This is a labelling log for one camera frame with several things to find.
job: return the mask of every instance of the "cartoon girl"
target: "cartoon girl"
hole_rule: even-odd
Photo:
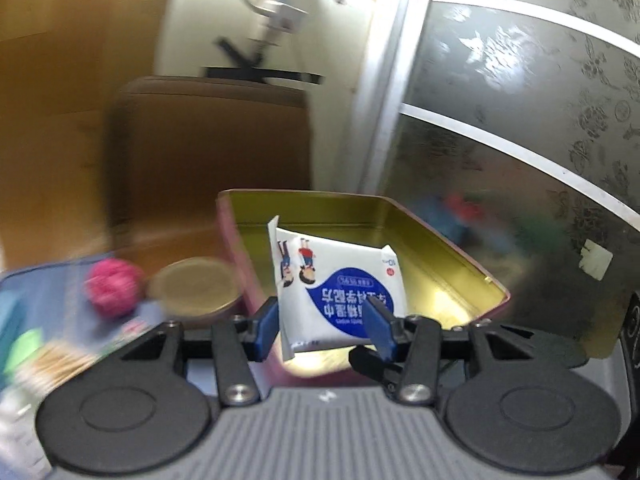
[[[289,249],[287,249],[287,242],[278,242],[278,248],[280,256],[282,256],[282,261],[280,262],[282,286],[289,286],[293,283],[293,272],[291,272],[291,257],[289,256]]]
[[[304,238],[300,240],[300,248],[298,249],[302,256],[303,265],[300,266],[300,281],[307,285],[316,282],[316,269],[314,267],[314,252],[309,249],[309,240]]]

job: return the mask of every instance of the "brown leather chair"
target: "brown leather chair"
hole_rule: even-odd
[[[309,189],[310,144],[300,90],[185,77],[127,84],[105,145],[113,250],[148,274],[189,256],[224,256],[218,193]]]

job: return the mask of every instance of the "open container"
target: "open container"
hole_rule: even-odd
[[[313,236],[382,248],[398,255],[409,314],[443,328],[491,317],[509,292],[477,262],[398,203],[379,196],[319,191],[231,189],[218,195],[218,222],[238,270],[244,302],[254,313],[275,296],[267,222]],[[296,354],[282,361],[280,338],[267,360],[273,385],[336,385],[362,380],[348,362],[351,348]]]

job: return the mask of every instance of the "pink ball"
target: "pink ball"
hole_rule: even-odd
[[[142,270],[125,260],[107,258],[96,263],[84,282],[89,301],[107,319],[130,314],[142,298]]]

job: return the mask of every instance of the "white logo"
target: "white logo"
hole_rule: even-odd
[[[332,400],[335,400],[337,398],[338,396],[331,390],[325,390],[320,395],[318,395],[318,399],[322,400],[322,402],[331,402]]]

